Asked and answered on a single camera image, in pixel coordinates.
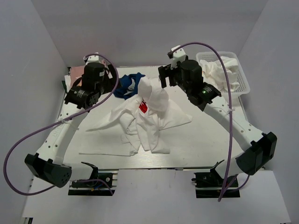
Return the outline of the blue t-shirt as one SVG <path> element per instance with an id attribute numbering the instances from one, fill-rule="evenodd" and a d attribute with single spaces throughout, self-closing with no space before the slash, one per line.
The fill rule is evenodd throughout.
<path id="1" fill-rule="evenodd" d="M 145 77 L 145 75 L 141 74 L 140 72 L 136 74 L 124 75 L 119 79 L 121 87 L 114 91 L 114 96 L 116 98 L 127 100 L 128 98 L 136 95 L 138 93 L 139 82 L 143 77 Z"/>

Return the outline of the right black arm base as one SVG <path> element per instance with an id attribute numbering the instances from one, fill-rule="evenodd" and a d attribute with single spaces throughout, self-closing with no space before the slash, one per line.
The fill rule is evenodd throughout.
<path id="1" fill-rule="evenodd" d="M 231 181 L 234 181 L 230 187 L 226 190 L 223 198 L 239 198 L 238 180 L 236 177 L 229 177 L 226 183 L 226 187 Z M 209 172 L 194 173 L 192 183 L 195 186 L 196 198 L 218 198 L 221 194 L 221 188 L 223 181 L 219 181 L 213 174 Z"/>

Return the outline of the white t-shirt with red print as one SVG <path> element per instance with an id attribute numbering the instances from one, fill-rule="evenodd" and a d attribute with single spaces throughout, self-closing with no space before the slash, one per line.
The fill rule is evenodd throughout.
<path id="1" fill-rule="evenodd" d="M 142 77 L 137 94 L 88 127 L 79 153 L 133 156 L 142 147 L 144 151 L 169 154 L 170 148 L 159 132 L 191 121 L 192 116 L 169 99 L 156 78 Z"/>

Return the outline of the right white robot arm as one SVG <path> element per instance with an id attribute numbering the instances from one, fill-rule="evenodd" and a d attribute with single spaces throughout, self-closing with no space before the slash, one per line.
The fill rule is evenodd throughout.
<path id="1" fill-rule="evenodd" d="M 205 114 L 216 120 L 243 150 L 239 155 L 218 162 L 207 175 L 216 186 L 222 186 L 228 178 L 241 173 L 254 175 L 269 162 L 275 152 L 277 137 L 274 133 L 264 133 L 252 126 L 245 118 L 234 115 L 221 92 L 213 85 L 204 82 L 202 68 L 197 61 L 178 62 L 176 68 L 171 65 L 158 68 L 161 86 L 179 86 L 188 100 Z"/>

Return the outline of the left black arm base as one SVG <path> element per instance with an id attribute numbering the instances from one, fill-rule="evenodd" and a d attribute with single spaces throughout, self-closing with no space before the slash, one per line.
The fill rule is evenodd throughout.
<path id="1" fill-rule="evenodd" d="M 117 186 L 117 170 L 99 170 L 92 179 L 101 181 L 71 182 L 69 196 L 112 196 Z"/>

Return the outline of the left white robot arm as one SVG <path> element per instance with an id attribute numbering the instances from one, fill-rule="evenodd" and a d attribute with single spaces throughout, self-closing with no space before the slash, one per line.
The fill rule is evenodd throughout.
<path id="1" fill-rule="evenodd" d="M 117 74 L 112 65 L 85 65 L 83 75 L 66 94 L 58 125 L 54 126 L 37 152 L 25 158 L 25 164 L 35 177 L 59 188 L 77 180 L 83 180 L 88 186 L 98 183 L 95 165 L 88 162 L 66 163 L 64 156 L 80 123 L 88 115 L 87 109 L 95 105 L 102 94 L 111 92 L 116 80 Z"/>

